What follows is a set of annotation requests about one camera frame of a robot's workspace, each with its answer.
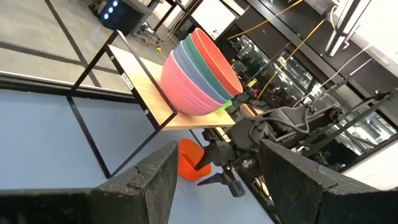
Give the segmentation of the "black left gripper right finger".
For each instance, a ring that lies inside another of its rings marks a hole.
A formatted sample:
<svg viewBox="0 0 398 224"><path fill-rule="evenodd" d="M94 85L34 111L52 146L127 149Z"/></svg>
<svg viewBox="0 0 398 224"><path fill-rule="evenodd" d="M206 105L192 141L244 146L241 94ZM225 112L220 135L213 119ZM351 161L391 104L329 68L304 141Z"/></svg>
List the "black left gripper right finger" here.
<svg viewBox="0 0 398 224"><path fill-rule="evenodd" d="M270 140L259 143L265 185L282 224L398 224L398 190L379 190Z"/></svg>

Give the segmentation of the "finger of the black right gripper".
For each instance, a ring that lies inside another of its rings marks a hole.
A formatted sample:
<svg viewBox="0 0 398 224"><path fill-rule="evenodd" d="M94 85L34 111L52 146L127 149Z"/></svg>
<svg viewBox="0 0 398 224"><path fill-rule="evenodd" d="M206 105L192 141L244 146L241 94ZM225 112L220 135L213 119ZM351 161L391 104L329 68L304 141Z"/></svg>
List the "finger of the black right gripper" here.
<svg viewBox="0 0 398 224"><path fill-rule="evenodd" d="M245 194L245 190L240 183L240 181L236 180L235 178L230 178L228 175L223 173L216 173L211 177L201 181L198 185L208 185L208 184L215 184L220 183L222 185L226 185L231 192L233 197L242 197Z"/></svg>
<svg viewBox="0 0 398 224"><path fill-rule="evenodd" d="M195 166L195 170L200 170L211 163L215 166L224 166L235 158L236 153L229 142L214 141L204 147L204 154Z"/></svg>

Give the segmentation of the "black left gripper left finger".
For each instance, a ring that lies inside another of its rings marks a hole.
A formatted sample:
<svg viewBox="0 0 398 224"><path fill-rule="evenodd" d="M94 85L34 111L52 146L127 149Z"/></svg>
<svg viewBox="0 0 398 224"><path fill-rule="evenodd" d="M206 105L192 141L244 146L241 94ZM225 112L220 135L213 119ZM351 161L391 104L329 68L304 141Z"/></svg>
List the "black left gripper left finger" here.
<svg viewBox="0 0 398 224"><path fill-rule="evenodd" d="M168 224L178 142L94 188L0 190L0 224Z"/></svg>

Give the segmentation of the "small orange bowl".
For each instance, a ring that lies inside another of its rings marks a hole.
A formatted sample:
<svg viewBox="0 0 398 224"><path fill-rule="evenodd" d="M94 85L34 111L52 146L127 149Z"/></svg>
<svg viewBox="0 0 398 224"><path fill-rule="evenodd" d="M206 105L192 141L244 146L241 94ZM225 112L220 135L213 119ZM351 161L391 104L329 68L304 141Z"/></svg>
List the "small orange bowl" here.
<svg viewBox="0 0 398 224"><path fill-rule="evenodd" d="M191 139L181 139L178 142L178 174L184 179L195 181L212 172L211 164L206 165L200 170L195 170L204 155L204 149Z"/></svg>

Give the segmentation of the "small lime green bowl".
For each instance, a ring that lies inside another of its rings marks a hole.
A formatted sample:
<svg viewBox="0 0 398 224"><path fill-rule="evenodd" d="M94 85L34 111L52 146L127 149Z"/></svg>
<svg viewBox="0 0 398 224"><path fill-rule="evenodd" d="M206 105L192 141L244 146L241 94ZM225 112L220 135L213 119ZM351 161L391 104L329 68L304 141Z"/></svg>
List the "small lime green bowl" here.
<svg viewBox="0 0 398 224"><path fill-rule="evenodd" d="M226 108L229 108L233 104L232 100L228 100L223 106L215 110L215 113L220 113L224 111Z"/></svg>

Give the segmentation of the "large teal green bowl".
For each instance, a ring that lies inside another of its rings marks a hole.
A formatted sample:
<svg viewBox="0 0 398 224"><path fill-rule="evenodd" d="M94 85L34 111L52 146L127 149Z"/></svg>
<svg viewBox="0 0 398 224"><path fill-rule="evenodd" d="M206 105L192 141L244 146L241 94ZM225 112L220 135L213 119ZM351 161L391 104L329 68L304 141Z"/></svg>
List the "large teal green bowl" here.
<svg viewBox="0 0 398 224"><path fill-rule="evenodd" d="M196 47L192 34L189 34L183 41L184 49L189 54L193 63L197 69L201 72L203 78L208 82L208 84L218 92L225 100L230 100L233 98L231 94L223 87L220 81L215 77L215 74L211 71L211 68L205 62L205 59L201 56L198 48Z"/></svg>

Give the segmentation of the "large red-orange bowl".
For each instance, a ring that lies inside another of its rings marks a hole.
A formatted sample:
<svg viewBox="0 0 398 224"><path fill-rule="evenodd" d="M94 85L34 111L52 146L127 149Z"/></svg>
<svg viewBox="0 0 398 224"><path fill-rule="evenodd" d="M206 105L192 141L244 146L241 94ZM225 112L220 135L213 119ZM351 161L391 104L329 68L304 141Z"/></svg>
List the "large red-orange bowl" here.
<svg viewBox="0 0 398 224"><path fill-rule="evenodd" d="M243 87L237 74L212 39L202 29L196 28L192 32L192 40L223 88L232 97L242 93Z"/></svg>

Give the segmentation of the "large blue bowl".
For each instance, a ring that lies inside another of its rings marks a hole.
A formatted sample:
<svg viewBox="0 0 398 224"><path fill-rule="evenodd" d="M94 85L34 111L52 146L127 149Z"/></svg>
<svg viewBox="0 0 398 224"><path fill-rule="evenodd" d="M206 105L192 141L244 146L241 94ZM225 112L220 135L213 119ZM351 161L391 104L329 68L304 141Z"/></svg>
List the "large blue bowl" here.
<svg viewBox="0 0 398 224"><path fill-rule="evenodd" d="M174 57L189 79L191 79L191 81L210 98L221 104L225 104L231 99L228 95L220 94L216 88L206 80L199 69L194 65L193 60L189 57L185 47L183 46L183 42L180 42L174 50Z"/></svg>

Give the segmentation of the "large pink bowl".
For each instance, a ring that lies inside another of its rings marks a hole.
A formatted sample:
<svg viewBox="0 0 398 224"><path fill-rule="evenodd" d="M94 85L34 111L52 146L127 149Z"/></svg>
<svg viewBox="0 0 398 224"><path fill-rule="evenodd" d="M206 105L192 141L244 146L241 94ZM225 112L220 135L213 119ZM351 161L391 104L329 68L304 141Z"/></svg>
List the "large pink bowl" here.
<svg viewBox="0 0 398 224"><path fill-rule="evenodd" d="M223 106L187 76L177 63L173 50L164 62L159 85L177 110L191 116L204 116Z"/></svg>

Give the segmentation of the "black box with blue lights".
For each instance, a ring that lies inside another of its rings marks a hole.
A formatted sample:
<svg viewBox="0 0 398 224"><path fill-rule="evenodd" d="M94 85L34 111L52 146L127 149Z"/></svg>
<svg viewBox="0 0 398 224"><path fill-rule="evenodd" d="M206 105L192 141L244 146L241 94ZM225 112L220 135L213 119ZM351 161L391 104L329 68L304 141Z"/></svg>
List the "black box with blue lights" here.
<svg viewBox="0 0 398 224"><path fill-rule="evenodd" d="M88 9L111 30L124 35L139 27L152 10L138 0L95 0Z"/></svg>

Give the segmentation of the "wooden shelf with black frame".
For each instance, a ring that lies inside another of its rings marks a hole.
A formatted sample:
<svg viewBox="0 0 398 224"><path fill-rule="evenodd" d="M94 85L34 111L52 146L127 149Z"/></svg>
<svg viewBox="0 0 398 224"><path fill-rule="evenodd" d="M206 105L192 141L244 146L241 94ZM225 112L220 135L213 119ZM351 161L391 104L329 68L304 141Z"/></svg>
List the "wooden shelf with black frame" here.
<svg viewBox="0 0 398 224"><path fill-rule="evenodd" d="M116 38L121 38L125 45L129 45L125 36L119 30L114 30L106 42L101 46L78 80L67 91L66 97L75 118L83 131L104 176L110 179L120 172L131 159L138 154L161 130L181 130L197 128L230 127L235 124L225 111L211 113L206 116L189 116L178 112L161 90L158 79L159 73L152 75L138 54L131 48L122 50L112 45ZM154 128L154 132L145 139L137 149L114 171L110 172L92 138L83 117L81 116L73 97L77 96L83 80L92 71L99 59L106 54L131 92L132 103L138 104Z"/></svg>

